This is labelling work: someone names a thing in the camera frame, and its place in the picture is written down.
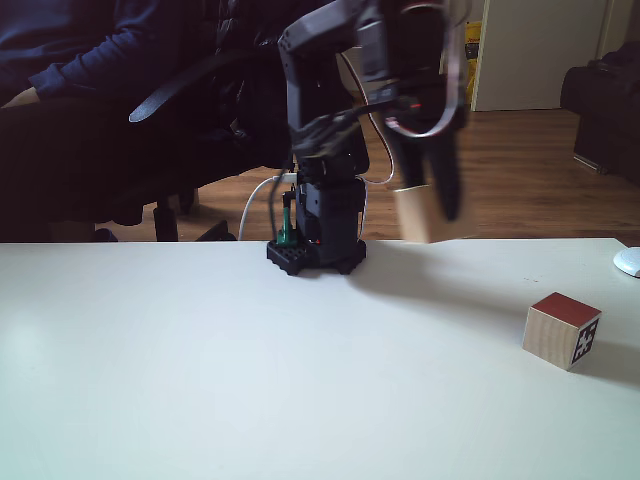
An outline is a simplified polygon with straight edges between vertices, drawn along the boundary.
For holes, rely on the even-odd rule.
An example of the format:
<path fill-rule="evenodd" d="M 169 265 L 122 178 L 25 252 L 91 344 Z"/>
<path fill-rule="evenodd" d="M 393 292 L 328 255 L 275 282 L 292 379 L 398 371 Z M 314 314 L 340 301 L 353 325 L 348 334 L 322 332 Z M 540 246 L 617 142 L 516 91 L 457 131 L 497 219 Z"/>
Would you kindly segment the person's hand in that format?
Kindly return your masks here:
<path fill-rule="evenodd" d="M 34 104 L 39 101 L 40 99 L 37 90 L 34 87 L 31 87 L 13 97 L 9 102 L 2 106 L 2 109 Z"/>

